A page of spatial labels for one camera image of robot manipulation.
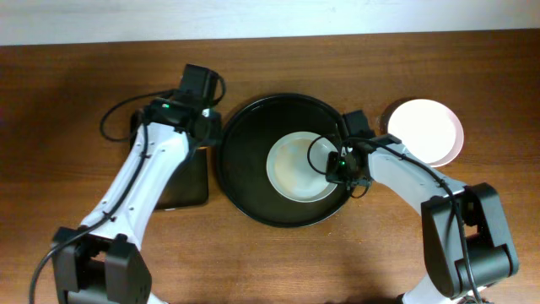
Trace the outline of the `round black tray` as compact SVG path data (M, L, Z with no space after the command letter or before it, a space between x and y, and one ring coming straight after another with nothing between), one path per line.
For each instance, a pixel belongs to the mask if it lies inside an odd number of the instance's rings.
M337 144L347 134L341 114L308 95L264 96L236 112L224 128L216 152L216 173L229 200L242 213L265 225L293 228L316 224L335 214L348 200L345 186L314 203L279 194L267 177L267 155L290 133L327 135Z

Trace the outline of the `pale pink plate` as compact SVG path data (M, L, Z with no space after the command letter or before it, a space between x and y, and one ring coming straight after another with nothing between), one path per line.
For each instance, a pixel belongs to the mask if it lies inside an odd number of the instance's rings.
M464 129L457 115L435 100L413 99L389 116L386 130L431 167L451 163L462 151Z

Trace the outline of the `black rectangular tray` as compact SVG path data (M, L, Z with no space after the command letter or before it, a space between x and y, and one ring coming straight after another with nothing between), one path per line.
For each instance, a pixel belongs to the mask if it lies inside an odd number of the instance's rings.
M181 209L208 200L207 151L185 130L133 115L131 148L143 162L124 204L130 211Z

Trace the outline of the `pale green plate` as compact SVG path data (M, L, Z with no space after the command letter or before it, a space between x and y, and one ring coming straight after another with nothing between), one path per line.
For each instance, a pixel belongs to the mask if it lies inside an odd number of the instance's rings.
M267 155L266 171L273 188L298 203L314 203L337 187L326 180L328 156L338 149L327 138L312 132L283 136Z

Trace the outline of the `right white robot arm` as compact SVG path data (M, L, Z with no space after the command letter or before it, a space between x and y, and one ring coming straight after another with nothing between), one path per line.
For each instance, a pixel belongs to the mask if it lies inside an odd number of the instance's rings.
M482 303L481 290L517 274L520 262L497 191L427 165L392 135L349 137L327 157L328 182L352 191L380 183L421 217L427 274L399 303Z

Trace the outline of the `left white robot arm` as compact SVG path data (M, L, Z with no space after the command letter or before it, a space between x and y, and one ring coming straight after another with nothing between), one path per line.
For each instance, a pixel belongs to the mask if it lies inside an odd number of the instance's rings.
M79 228L60 228L51 251L61 303L158 303L140 253L171 176L220 138L216 100L158 97L138 115L129 155Z

